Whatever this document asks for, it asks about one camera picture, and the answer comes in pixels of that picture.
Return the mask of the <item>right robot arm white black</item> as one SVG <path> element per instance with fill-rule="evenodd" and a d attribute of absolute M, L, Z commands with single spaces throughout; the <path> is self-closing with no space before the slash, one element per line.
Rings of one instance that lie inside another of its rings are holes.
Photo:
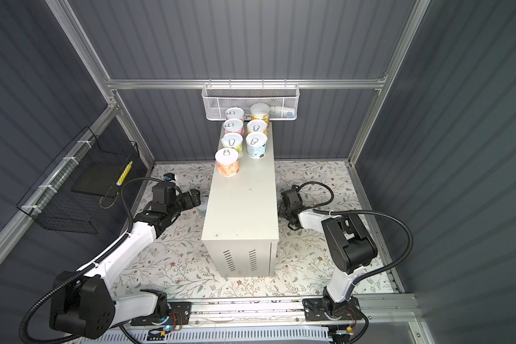
<path fill-rule="evenodd" d="M 358 301 L 352 297 L 357 278 L 377 257 L 378 249 L 360 216 L 357 214 L 321 214 L 302 203 L 299 186 L 281 193 L 279 215 L 288 220 L 289 228 L 312 229 L 324 235 L 328 252 L 335 265 L 332 278 L 323 290 L 322 298 L 302 301 L 307 321 L 350 320 L 358 313 Z"/>

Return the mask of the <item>pink label can front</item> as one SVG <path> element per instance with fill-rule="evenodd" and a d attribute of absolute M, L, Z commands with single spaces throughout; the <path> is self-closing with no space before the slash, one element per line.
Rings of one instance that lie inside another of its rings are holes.
<path fill-rule="evenodd" d="M 238 119 L 241 121 L 245 120 L 245 112 L 242 108 L 238 107 L 230 107 L 225 111 L 225 117 L 227 120 L 229 119 Z"/>

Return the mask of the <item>teal label can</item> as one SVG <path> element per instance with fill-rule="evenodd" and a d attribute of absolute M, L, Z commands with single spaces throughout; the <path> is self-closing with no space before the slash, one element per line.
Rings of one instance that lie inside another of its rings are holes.
<path fill-rule="evenodd" d="M 247 154 L 251 159 L 261 159 L 267 154 L 267 135 L 250 133 L 246 137 Z"/>

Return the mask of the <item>yellow label can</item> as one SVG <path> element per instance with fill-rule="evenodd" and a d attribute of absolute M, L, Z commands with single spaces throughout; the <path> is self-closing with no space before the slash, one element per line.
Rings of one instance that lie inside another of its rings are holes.
<path fill-rule="evenodd" d="M 221 142 L 224 148 L 233 148 L 241 158 L 243 156 L 243 137 L 239 133 L 225 133 Z"/>

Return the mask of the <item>pink label can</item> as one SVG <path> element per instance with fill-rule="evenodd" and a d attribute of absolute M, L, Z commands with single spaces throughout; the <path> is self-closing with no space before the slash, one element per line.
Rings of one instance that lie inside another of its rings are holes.
<path fill-rule="evenodd" d="M 231 118 L 223 123 L 223 130 L 225 134 L 238 133 L 243 136 L 245 134 L 244 122 L 238 118 Z"/>
<path fill-rule="evenodd" d="M 242 108 L 238 107 L 230 107 L 225 111 L 225 117 L 227 120 L 229 119 L 238 119 L 241 121 L 245 120 L 245 112 Z"/>

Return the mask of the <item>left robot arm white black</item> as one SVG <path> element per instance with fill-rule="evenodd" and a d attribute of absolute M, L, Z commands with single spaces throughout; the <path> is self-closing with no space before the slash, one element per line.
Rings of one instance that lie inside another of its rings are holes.
<path fill-rule="evenodd" d="M 152 188 L 153 199 L 134 216 L 130 229 L 76 272 L 64 272 L 51 297 L 50 327 L 56 331 L 91 339 L 109 328 L 134 318 L 149 316 L 156 325 L 171 321 L 166 293 L 143 289 L 117 298 L 112 286 L 120 273 L 140 252 L 158 239 L 182 212 L 200 205 L 200 192 L 182 192 L 174 181 L 161 181 Z"/>

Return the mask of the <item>orange label can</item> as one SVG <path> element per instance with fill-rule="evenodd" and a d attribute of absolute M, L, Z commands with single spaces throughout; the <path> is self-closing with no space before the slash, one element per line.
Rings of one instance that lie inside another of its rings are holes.
<path fill-rule="evenodd" d="M 270 107 L 265 103 L 255 103 L 250 108 L 251 119 L 263 120 L 265 123 L 269 123 L 269 112 Z"/>

